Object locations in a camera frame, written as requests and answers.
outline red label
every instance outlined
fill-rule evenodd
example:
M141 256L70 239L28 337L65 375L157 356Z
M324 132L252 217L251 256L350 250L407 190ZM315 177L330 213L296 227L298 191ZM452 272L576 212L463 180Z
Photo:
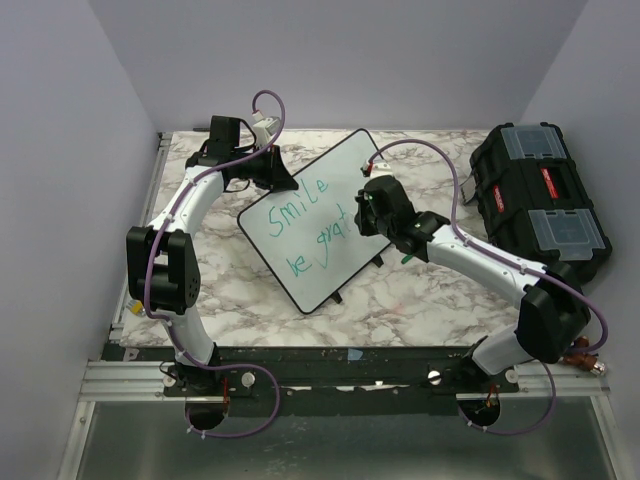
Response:
M549 175L549 170L547 170L546 168L541 168L540 171L542 172L544 183L547 184L547 188L549 189L549 195L551 195L551 198L553 198L554 200L556 198L559 198L556 186L553 184L553 180L551 180L551 175Z
M504 212L504 202L502 201L502 194L500 193L500 189L497 185L493 186L493 197L496 199L496 205L498 207L498 212Z

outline bolt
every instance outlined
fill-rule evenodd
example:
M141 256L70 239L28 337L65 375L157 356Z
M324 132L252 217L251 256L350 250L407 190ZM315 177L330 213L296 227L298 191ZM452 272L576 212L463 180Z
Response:
M171 378L165 375L164 378L162 379L162 384L167 388L171 388L176 384L176 380L175 378Z
M242 381L242 385L245 388L249 388L253 386L254 383L256 383L256 376L251 372L246 372L244 375L242 375L241 381Z
M440 372L438 372L437 370L431 370L427 374L427 378L429 379L429 383L431 385L440 385L440 382L442 382L442 375L440 375Z
M504 372L504 378L506 378L509 383L518 383L518 373L515 370L510 369Z

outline white enclosure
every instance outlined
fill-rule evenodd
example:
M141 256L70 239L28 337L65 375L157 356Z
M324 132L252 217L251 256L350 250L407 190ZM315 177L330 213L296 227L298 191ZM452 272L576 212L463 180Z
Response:
M615 414L638 462L639 24L635 0L8 2L2 477L56 478L86 362L116 306L156 132L241 115L261 88L285 99L289 127L558 124L614 247L588 293L610 318Z

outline whiteboard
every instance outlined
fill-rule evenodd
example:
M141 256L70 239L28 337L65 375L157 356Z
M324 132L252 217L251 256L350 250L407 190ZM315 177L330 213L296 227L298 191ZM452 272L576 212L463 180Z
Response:
M269 193L238 215L238 225L302 313L337 292L389 241L362 237L354 223L360 168L378 150L366 130L294 175L297 191Z

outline black toolbox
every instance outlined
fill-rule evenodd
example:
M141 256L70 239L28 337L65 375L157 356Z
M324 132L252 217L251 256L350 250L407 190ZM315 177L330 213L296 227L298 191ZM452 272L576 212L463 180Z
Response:
M489 241L514 255L571 265L581 283L611 256L593 202L556 125L494 128L471 155Z

